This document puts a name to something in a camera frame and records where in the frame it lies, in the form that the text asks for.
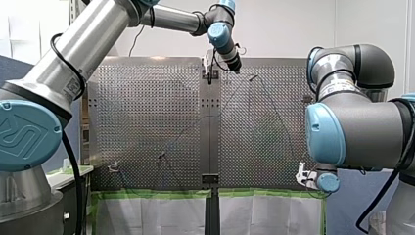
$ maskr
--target blue cylinder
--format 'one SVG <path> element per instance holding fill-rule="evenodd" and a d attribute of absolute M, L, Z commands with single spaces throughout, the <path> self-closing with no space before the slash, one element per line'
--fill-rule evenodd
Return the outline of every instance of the blue cylinder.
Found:
<path fill-rule="evenodd" d="M 208 38 L 215 48 L 226 46 L 231 38 L 231 32 L 226 23 L 214 23 L 208 29 Z"/>

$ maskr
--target blue joint cap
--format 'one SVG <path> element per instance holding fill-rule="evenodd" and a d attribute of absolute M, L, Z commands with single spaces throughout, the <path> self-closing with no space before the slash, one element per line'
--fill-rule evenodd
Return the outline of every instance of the blue joint cap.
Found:
<path fill-rule="evenodd" d="M 402 98 L 411 102 L 415 102 L 415 93 L 404 94 Z"/>
<path fill-rule="evenodd" d="M 323 173 L 317 179 L 317 187 L 325 193 L 336 193 L 340 188 L 340 180 L 336 174 Z"/>
<path fill-rule="evenodd" d="M 319 50 L 320 49 L 314 49 L 310 54 L 310 58 L 308 60 L 308 71 L 307 71 L 307 75 L 309 78 L 311 78 L 311 71 L 312 71 L 312 65 L 314 64 L 315 54 L 317 54 Z"/>
<path fill-rule="evenodd" d="M 160 2 L 160 0 L 140 0 L 140 2 L 149 7 L 153 7 L 157 5 Z"/>
<path fill-rule="evenodd" d="M 226 46 L 231 38 L 231 32 L 226 23 L 214 23 L 208 29 L 208 38 L 215 48 Z"/>
<path fill-rule="evenodd" d="M 58 118 L 36 103 L 0 102 L 0 171 L 23 171 L 43 164 L 62 140 Z"/>
<path fill-rule="evenodd" d="M 235 13 L 236 4 L 234 0 L 220 0 L 219 4 L 232 9 L 232 11 Z"/>
<path fill-rule="evenodd" d="M 322 103 L 306 110 L 308 153 L 321 164 L 342 165 L 346 157 L 346 141 L 335 114 Z"/>

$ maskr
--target white wall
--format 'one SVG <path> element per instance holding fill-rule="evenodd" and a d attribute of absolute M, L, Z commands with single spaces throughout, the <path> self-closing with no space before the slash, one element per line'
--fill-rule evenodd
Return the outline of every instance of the white wall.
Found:
<path fill-rule="evenodd" d="M 68 0 L 0 0 L 0 55 L 36 64 L 68 26 Z"/>
<path fill-rule="evenodd" d="M 389 98 L 405 93 L 407 20 L 411 0 L 337 0 L 336 46 L 369 43 L 384 49 L 395 67 Z"/>
<path fill-rule="evenodd" d="M 248 48 L 248 57 L 304 58 L 316 45 L 334 46 L 333 0 L 237 0 L 234 40 Z M 161 0 L 165 6 L 189 12 L 208 10 L 217 0 Z M 116 49 L 128 56 L 138 28 L 129 28 Z M 201 57 L 211 46 L 206 35 L 146 27 L 137 39 L 133 56 Z"/>

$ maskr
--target metal bracket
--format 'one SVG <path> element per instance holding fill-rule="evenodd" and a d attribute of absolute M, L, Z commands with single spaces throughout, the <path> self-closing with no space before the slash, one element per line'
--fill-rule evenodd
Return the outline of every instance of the metal bracket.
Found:
<path fill-rule="evenodd" d="M 213 79 L 219 79 L 219 70 L 211 70 L 209 73 L 203 70 L 202 79 L 207 79 L 207 83 L 211 85 Z"/>
<path fill-rule="evenodd" d="M 219 174 L 202 174 L 203 184 L 218 184 Z"/>

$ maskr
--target wire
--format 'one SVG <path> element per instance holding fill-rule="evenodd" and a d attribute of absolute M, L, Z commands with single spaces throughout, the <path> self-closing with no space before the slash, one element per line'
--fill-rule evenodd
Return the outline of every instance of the wire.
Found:
<path fill-rule="evenodd" d="M 87 234 L 87 231 L 86 231 L 86 223 L 87 223 L 86 217 L 87 217 L 87 214 L 88 214 L 87 208 L 88 208 L 88 196 L 90 194 L 90 185 L 91 185 L 90 178 L 89 178 L 89 176 L 86 176 L 86 179 L 85 179 L 85 197 L 83 199 L 83 200 L 85 200 L 83 202 L 84 203 L 84 205 L 83 205 L 84 206 L 84 208 L 83 208 L 83 222 L 82 222 L 83 235 Z"/>
<path fill-rule="evenodd" d="M 362 231 L 365 234 L 369 234 L 369 231 L 361 227 L 361 223 L 363 222 L 363 219 L 366 218 L 366 216 L 378 205 L 378 203 L 381 201 L 381 199 L 384 197 L 385 193 L 388 191 L 394 180 L 396 179 L 397 175 L 399 174 L 399 171 L 395 169 L 391 176 L 388 178 L 387 182 L 382 187 L 381 191 L 378 193 L 376 198 L 372 201 L 372 203 L 369 205 L 369 207 L 360 215 L 359 219 L 356 221 L 356 227 L 360 231 Z"/>
<path fill-rule="evenodd" d="M 310 61 L 311 61 L 311 54 L 314 52 L 314 50 L 317 50 L 317 49 L 323 49 L 323 48 L 322 47 L 319 47 L 319 46 L 312 48 L 310 50 L 310 52 L 308 53 L 308 56 L 307 56 L 307 65 L 306 65 L 306 78 L 307 78 L 307 83 L 308 83 L 308 87 L 310 88 L 310 90 L 311 90 L 311 92 L 313 94 L 316 93 L 316 90 L 312 86 L 311 71 L 309 71 L 309 69 L 310 69 L 309 64 L 310 64 Z"/>
<path fill-rule="evenodd" d="M 262 77 L 259 76 L 259 75 L 257 77 L 260 80 L 260 83 L 262 85 L 262 89 L 265 91 L 266 95 L 268 96 L 269 100 L 271 101 L 272 109 L 274 110 L 275 115 L 278 117 L 278 119 L 281 120 L 281 124 L 283 125 L 285 131 L 287 132 L 291 155 L 292 155 L 292 157 L 294 157 L 293 141 L 292 141 L 291 136 L 290 136 L 290 131 L 288 130 L 287 126 L 283 122 L 283 119 L 281 118 L 280 114 L 278 113 L 278 109 L 277 109 L 277 106 L 275 105 L 274 99 L 272 98 L 271 94 L 268 92 L 268 89 L 266 88 L 265 84 L 263 83 Z"/>
<path fill-rule="evenodd" d="M 128 57 L 131 57 L 131 53 L 132 53 L 132 50 L 134 49 L 134 47 L 135 47 L 135 43 L 137 42 L 137 38 L 141 35 L 141 33 L 143 32 L 143 30 L 144 30 L 144 27 L 145 27 L 145 25 L 143 25 L 142 27 L 141 27 L 141 29 L 140 29 L 140 31 L 137 33 L 137 35 L 135 36 L 135 38 L 134 38 L 134 42 L 133 42 L 133 44 L 132 44 L 132 46 L 131 46 L 131 49 L 130 49 L 130 51 L 129 51 L 129 53 L 128 53 Z"/>
<path fill-rule="evenodd" d="M 64 56 L 58 51 L 58 49 L 56 48 L 56 45 L 55 45 L 55 40 L 58 38 L 58 37 L 60 37 L 60 36 L 62 36 L 62 34 L 61 33 L 57 33 L 57 34 L 55 34 L 55 35 L 53 35 L 52 36 L 52 38 L 51 38 L 51 41 L 50 41 L 50 44 L 51 44 L 51 48 L 52 48 L 52 50 L 55 52 L 55 54 L 58 56 L 58 58 L 59 59 L 61 59 L 61 61 L 62 62 L 64 62 L 64 64 L 65 65 L 67 65 L 67 67 L 68 68 L 70 68 L 70 70 L 71 71 L 73 71 L 73 73 L 75 73 L 75 75 L 76 75 L 76 77 L 77 77 L 77 79 L 78 79 L 78 82 L 79 82 L 79 85 L 80 85 L 80 91 L 79 91 L 79 93 L 77 94 L 77 96 L 75 97 L 75 99 L 74 100 L 77 100 L 77 99 L 79 99 L 82 95 L 83 95 L 83 93 L 85 92 L 85 89 L 86 89 L 86 83 L 85 83 L 85 79 L 83 78 L 83 76 L 82 76 L 82 74 L 70 63 L 70 62 L 68 62 L 65 58 L 64 58 Z"/>
<path fill-rule="evenodd" d="M 402 170 L 402 166 L 406 164 L 406 160 L 410 156 L 409 151 L 413 147 L 412 145 L 413 145 L 413 142 L 414 142 L 414 135 L 415 135 L 415 108 L 414 108 L 414 106 L 412 105 L 411 102 L 409 102 L 407 100 L 404 100 L 404 99 L 394 99 L 394 100 L 391 100 L 391 102 L 400 102 L 400 103 L 404 104 L 405 106 L 407 106 L 407 108 L 410 110 L 411 115 L 412 115 L 411 134 L 410 134 L 408 142 L 405 145 L 405 149 L 404 149 L 404 151 L 401 155 L 401 158 L 400 158 L 399 162 L 397 163 L 395 169 L 393 170 L 391 176 L 388 178 L 387 182 L 384 184 L 381 191 L 379 191 L 376 198 L 372 201 L 372 203 L 369 205 L 369 207 L 360 215 L 359 219 L 356 221 L 355 225 L 356 225 L 357 229 L 359 229 L 360 231 L 362 231 L 365 234 L 369 234 L 369 232 L 366 229 L 361 227 L 361 223 L 363 222 L 363 219 L 365 219 L 367 217 L 367 215 L 379 204 L 381 199 L 385 196 L 386 192 L 388 192 L 388 189 L 391 187 L 391 185 L 393 184 L 393 182 L 396 179 L 397 175 Z"/>
<path fill-rule="evenodd" d="M 216 59 L 216 49 L 213 49 L 213 60 L 216 62 L 216 65 L 218 67 L 220 67 L 221 70 L 223 70 L 223 71 L 231 71 L 231 70 L 228 70 L 228 69 L 224 68 L 223 66 L 221 66 L 220 63 L 217 61 L 217 59 Z"/>
<path fill-rule="evenodd" d="M 177 141 L 183 136 L 183 134 L 189 130 L 190 128 L 196 126 L 200 121 L 202 121 L 204 118 L 214 118 L 214 117 L 221 117 L 222 114 L 225 112 L 226 108 L 228 107 L 228 104 L 231 102 L 231 100 L 233 99 L 233 97 L 235 96 L 236 92 L 241 88 L 243 81 L 241 81 L 241 84 L 238 85 L 238 87 L 235 89 L 235 91 L 231 94 L 231 97 L 229 97 L 229 99 L 226 101 L 225 105 L 223 106 L 223 109 L 220 111 L 220 113 L 216 116 L 203 116 L 200 117 L 199 119 L 197 119 L 195 121 L 195 123 L 193 123 L 192 125 L 188 126 L 187 128 L 184 128 L 182 131 L 180 131 L 180 133 L 177 135 L 177 137 L 173 140 L 173 142 L 171 143 L 167 143 L 167 151 L 165 152 L 167 154 L 167 152 L 169 151 L 169 146 L 172 146 L 174 144 L 177 143 Z"/>
<path fill-rule="evenodd" d="M 72 146 L 68 140 L 67 134 L 64 132 L 62 136 L 62 141 L 64 142 L 65 149 L 68 152 L 68 157 L 70 164 L 73 169 L 73 176 L 75 179 L 75 189 L 76 189 L 76 228 L 75 235 L 82 234 L 82 221 L 83 221 L 83 205 L 82 205 L 82 179 L 79 173 L 79 167 L 77 165 L 75 154 L 73 153 Z"/>
<path fill-rule="evenodd" d="M 150 8 L 150 28 L 155 27 L 155 23 L 156 23 L 155 9 L 154 7 L 151 7 Z"/>

